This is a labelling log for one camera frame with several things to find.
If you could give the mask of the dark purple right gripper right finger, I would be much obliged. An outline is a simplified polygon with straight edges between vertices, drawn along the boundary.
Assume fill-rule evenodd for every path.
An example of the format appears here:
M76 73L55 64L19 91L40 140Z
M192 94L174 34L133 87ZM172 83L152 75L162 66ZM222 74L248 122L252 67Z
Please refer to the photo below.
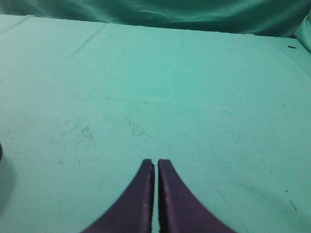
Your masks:
M158 161L158 220L161 233L233 233L188 189L172 162Z

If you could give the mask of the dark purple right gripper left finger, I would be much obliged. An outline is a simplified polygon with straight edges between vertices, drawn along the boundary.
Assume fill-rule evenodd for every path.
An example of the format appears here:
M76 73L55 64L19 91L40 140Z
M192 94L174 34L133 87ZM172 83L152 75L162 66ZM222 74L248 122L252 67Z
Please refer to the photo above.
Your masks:
M144 159L124 192L84 233L150 233L152 231L155 168Z

